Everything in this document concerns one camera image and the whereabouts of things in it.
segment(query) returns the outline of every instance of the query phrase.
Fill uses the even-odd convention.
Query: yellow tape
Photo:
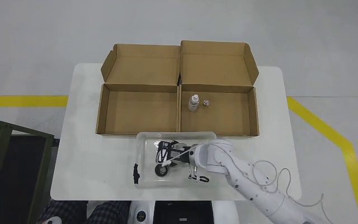
[[[68,96],[0,96],[0,107],[66,107],[67,100]],[[287,102],[290,110],[342,150],[358,205],[358,162],[353,144],[292,97],[287,97]]]
[[[0,96],[0,107],[66,107],[68,96]]]
[[[351,180],[353,193],[358,205],[358,161],[353,144],[324,121],[320,120],[316,115],[312,114],[304,106],[299,104],[292,97],[287,97],[287,103],[290,110],[305,120],[309,125],[311,125],[326,138],[331,140],[336,146],[341,148],[348,171],[348,176]]]

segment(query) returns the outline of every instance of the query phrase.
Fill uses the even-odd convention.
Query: cardboard box
[[[116,44],[101,72],[97,134],[177,132],[180,47]]]
[[[258,69],[248,44],[182,41],[180,74],[180,132],[259,135],[253,87]],[[188,103],[194,94],[200,104],[192,112]],[[204,107],[203,100],[210,105]]]

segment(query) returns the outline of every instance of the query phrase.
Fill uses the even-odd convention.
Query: cardboard box lid
[[[246,43],[181,41],[182,84],[253,86],[258,69]]]
[[[102,65],[107,84],[176,86],[180,47],[115,44]]]

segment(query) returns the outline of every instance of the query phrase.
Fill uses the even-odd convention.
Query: transparent container
[[[140,132],[136,136],[137,149],[135,164],[137,166],[134,166],[134,173],[135,168],[137,168],[140,177],[135,186],[137,188],[187,188],[192,186],[203,187],[209,184],[210,186],[216,185],[213,183],[217,180],[211,178],[212,175],[209,172],[200,168],[197,170],[197,176],[205,176],[209,179],[209,182],[203,183],[190,179],[190,166],[184,162],[174,161],[178,165],[169,167],[168,174],[163,177],[158,176],[154,171],[158,165],[156,163],[156,156],[160,141],[172,142],[175,140],[180,143],[185,143],[187,146],[192,146],[198,143],[208,143],[213,139],[216,139],[214,132]]]

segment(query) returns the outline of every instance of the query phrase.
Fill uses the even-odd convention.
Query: dark green frame
[[[15,124],[10,124],[0,121],[0,169],[3,165],[7,147],[13,130],[17,130],[19,132],[27,133],[33,136],[41,136],[46,138],[43,158],[41,160],[39,173],[37,174],[37,181],[35,185],[34,195],[32,197],[30,211],[27,217],[27,223],[36,223],[37,217],[40,212],[39,207],[41,203],[41,196],[44,190],[46,176],[49,169],[49,164],[51,159],[51,148],[52,148],[54,136],[52,134],[39,132],[38,130],[33,130],[30,128],[25,128]]]

